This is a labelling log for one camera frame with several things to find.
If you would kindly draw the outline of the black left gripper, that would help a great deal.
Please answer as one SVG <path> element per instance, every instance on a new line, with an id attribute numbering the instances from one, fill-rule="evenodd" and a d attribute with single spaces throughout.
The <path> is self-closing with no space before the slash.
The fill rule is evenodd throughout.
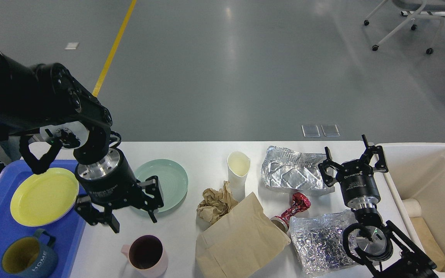
<path id="1" fill-rule="evenodd" d="M 86 194 L 76 197 L 74 210 L 89 225 L 108 225 L 117 234 L 120 224 L 110 207 L 127 206 L 146 211 L 152 222 L 157 223 L 155 210 L 164 206 L 158 176 L 137 180 L 118 148 L 108 149 L 104 157 L 94 163 L 88 157 L 77 161 L 75 176 Z M 104 211 L 93 204 L 105 207 Z"/>

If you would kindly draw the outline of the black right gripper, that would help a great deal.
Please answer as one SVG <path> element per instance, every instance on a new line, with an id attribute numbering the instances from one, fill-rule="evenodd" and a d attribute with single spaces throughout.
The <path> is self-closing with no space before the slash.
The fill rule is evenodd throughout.
<path id="1" fill-rule="evenodd" d="M 329 147 L 325 147 L 326 158 L 318 164 L 323 183 L 328 188 L 332 188 L 338 182 L 328 170 L 333 169 L 336 173 L 340 173 L 341 194 L 344 204 L 350 209 L 376 208 L 381 197 L 373 173 L 388 173 L 382 146 L 369 145 L 365 134 L 362 134 L 362 140 L 365 150 L 360 156 L 360 161 L 338 164 L 332 160 Z M 374 156 L 377 157 L 377 162 L 371 166 Z"/>

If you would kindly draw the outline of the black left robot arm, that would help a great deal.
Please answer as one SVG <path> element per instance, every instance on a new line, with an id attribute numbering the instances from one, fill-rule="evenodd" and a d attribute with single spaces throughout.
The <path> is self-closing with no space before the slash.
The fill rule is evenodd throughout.
<path id="1" fill-rule="evenodd" d="M 72 149 L 84 194 L 74 210 L 89 225 L 119 233 L 113 211 L 134 207 L 153 223 L 164 206 L 159 178 L 139 181 L 119 149 L 112 116 L 60 63 L 30 67 L 0 52 L 0 142 L 19 137 L 19 152 L 34 174 L 45 173 L 62 148 Z"/>

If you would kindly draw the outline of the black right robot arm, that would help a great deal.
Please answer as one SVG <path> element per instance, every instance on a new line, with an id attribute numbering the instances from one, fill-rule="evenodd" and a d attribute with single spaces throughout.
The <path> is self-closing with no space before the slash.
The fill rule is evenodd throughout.
<path id="1" fill-rule="evenodd" d="M 365 135 L 362 140 L 365 150 L 360 158 L 339 164 L 325 147 L 326 158 L 318 164 L 329 188 L 339 183 L 344 205 L 356 220 L 342 233 L 346 255 L 375 278 L 436 278 L 435 262 L 392 221 L 382 220 L 374 174 L 388 173 L 388 164 L 382 146 L 369 144 Z"/>

